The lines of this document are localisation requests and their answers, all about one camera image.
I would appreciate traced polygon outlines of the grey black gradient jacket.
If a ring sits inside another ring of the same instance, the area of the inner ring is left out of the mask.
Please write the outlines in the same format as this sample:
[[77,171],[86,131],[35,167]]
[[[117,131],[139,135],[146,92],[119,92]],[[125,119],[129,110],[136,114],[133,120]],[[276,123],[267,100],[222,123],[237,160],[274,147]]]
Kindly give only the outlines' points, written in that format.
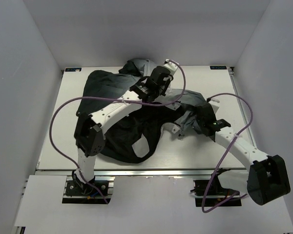
[[[134,58],[116,74],[95,70],[87,78],[83,96],[118,99],[156,66],[148,59]],[[188,129],[201,133],[196,123],[196,107],[206,103],[201,93],[168,88],[155,103],[160,107],[142,106],[114,124],[105,134],[102,155],[121,162],[141,163],[154,154],[163,129],[176,130],[178,135]]]

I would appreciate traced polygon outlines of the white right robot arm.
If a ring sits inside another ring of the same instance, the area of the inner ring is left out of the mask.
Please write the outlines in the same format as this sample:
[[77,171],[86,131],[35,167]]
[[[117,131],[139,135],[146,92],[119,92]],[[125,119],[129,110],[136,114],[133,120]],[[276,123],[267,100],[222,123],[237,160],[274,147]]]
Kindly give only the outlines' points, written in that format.
[[247,194],[258,205],[264,205],[291,191],[284,159],[270,156],[239,137],[224,119],[217,119],[212,105],[206,103],[197,107],[196,121],[201,132],[226,149],[243,164],[247,170],[239,173],[220,169],[217,165],[206,186],[220,195],[227,189]]

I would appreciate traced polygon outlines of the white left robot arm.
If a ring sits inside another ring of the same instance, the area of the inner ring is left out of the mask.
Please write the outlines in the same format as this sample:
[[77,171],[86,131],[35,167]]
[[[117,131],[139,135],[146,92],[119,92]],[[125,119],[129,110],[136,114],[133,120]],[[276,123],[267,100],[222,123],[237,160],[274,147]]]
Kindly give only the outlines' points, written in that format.
[[76,186],[78,191],[87,195],[93,190],[96,155],[104,148],[106,132],[119,120],[142,106],[164,106],[164,104],[155,104],[154,101],[166,94],[176,70],[177,66],[169,61],[157,66],[145,82],[135,83],[119,99],[83,97],[83,99],[107,100],[110,104],[96,112],[82,113],[78,116],[74,132],[78,148],[78,162],[74,176],[78,179]]

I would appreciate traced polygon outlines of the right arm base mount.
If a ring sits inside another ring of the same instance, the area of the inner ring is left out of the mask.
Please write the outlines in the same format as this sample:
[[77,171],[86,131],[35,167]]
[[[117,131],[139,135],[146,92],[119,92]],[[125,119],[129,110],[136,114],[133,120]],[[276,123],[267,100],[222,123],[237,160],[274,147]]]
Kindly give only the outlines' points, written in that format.
[[[190,170],[189,172],[189,175],[192,176],[193,180],[193,187],[190,189],[189,194],[194,197],[196,207],[202,207],[204,192],[207,188],[213,170]],[[235,192],[235,190],[221,187],[217,176],[215,176],[207,192],[205,208],[211,208],[219,204],[223,200],[232,196]],[[220,207],[241,207],[241,200],[240,193],[237,193],[228,202],[221,204]]]

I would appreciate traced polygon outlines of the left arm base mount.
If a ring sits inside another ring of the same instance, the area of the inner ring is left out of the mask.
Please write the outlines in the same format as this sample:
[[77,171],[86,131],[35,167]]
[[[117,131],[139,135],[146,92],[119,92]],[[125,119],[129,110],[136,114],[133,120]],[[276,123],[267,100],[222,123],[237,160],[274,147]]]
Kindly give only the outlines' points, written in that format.
[[62,204],[103,204],[107,205],[112,196],[111,182],[108,180],[96,180],[95,177],[88,185],[77,178],[75,170],[71,178],[66,180]]

